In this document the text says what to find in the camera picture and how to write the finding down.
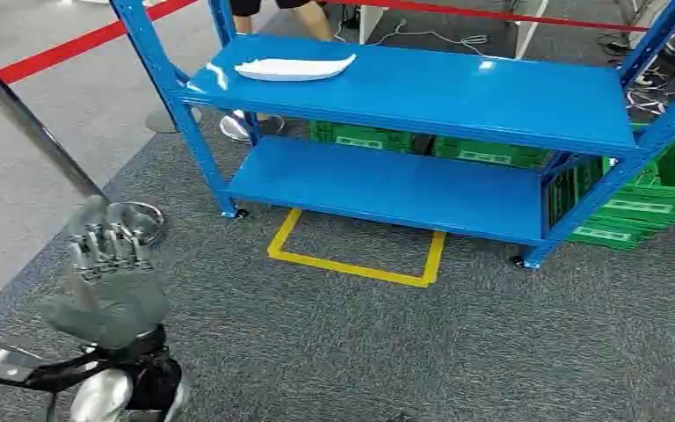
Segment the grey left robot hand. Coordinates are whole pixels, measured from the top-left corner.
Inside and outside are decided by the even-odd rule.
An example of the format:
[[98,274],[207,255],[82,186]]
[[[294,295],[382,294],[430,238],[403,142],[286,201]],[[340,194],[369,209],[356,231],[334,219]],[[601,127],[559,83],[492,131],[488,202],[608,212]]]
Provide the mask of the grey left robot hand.
[[88,197],[66,226],[75,274],[64,294],[40,301],[44,319],[105,349],[153,331],[170,308],[152,253],[164,224],[147,204]]

